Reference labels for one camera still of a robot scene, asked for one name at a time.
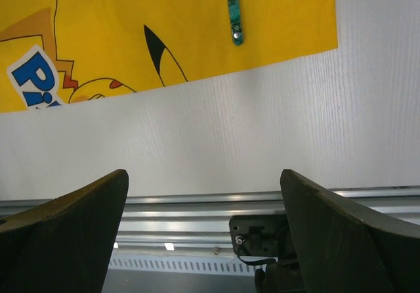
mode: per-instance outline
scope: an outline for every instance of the gray floor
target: gray floor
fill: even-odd
[[[109,270],[102,293],[255,293],[253,277]]]

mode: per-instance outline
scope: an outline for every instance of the cartoon character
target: cartoon character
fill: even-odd
[[[13,13],[0,21],[0,68],[6,68],[11,82],[11,86],[0,93],[0,112],[136,92],[135,88],[114,78],[93,78],[82,84],[74,79],[75,61],[62,60],[58,56],[58,0],[26,0],[25,5],[19,3],[20,0],[0,1],[4,1],[3,6]],[[170,50],[147,26],[144,36],[162,86],[187,81]],[[5,77],[0,75],[0,79],[4,81]]]

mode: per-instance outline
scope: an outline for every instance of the pikachu ear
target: pikachu ear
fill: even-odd
[[[188,81],[178,61],[162,40],[144,25],[150,58],[163,86],[176,85]]]

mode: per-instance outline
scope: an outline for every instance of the yellow cloth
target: yellow cloth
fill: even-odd
[[[337,47],[335,0],[240,0],[239,47],[227,0],[0,0],[0,6],[0,112],[144,91]],[[153,41],[164,48],[154,45],[154,56]]]

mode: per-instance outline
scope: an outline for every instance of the bolt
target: bolt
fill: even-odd
[[[241,235],[238,235],[237,237],[235,237],[235,242],[238,245],[242,245],[243,244],[243,238]]]

